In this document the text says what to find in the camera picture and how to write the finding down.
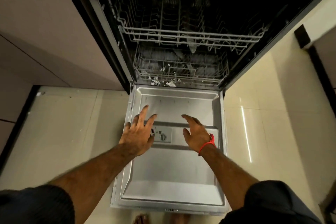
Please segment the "open dishwasher door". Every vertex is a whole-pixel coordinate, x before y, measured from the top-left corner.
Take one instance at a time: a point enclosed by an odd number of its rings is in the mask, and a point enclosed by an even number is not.
[[[222,215],[229,209],[218,181],[203,158],[191,150],[183,137],[188,124],[181,114],[197,117],[214,135],[216,146],[226,154],[222,93],[135,85],[130,94],[126,122],[149,105],[153,113],[154,144],[136,157],[117,176],[112,207]]]

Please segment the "wire rack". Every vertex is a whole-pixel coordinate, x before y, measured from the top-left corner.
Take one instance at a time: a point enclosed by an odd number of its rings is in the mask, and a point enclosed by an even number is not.
[[[138,44],[133,62],[140,79],[156,86],[218,86],[229,74],[225,54]]]
[[[230,34],[218,11],[213,12],[210,0],[151,0],[141,5],[139,0],[116,0],[113,5],[123,32],[131,41],[153,42],[159,46],[187,45],[191,53],[199,46],[217,52],[222,47],[240,55],[251,44],[257,43],[266,28],[247,34]]]

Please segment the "hairy arm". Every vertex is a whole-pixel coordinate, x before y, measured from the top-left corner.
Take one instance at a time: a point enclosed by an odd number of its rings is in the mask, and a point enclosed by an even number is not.
[[[185,141],[191,149],[199,153],[203,144],[210,141],[210,135],[196,118],[185,114],[182,117],[187,120],[190,126],[190,132],[186,128],[183,129]],[[216,175],[232,210],[243,207],[247,190],[258,180],[227,158],[212,144],[205,145],[200,155]]]
[[[49,183],[64,189],[71,197],[76,224],[86,221],[118,173],[153,144],[150,133],[157,115],[151,116],[144,126],[147,110],[145,106],[132,125],[126,124],[117,146]]]

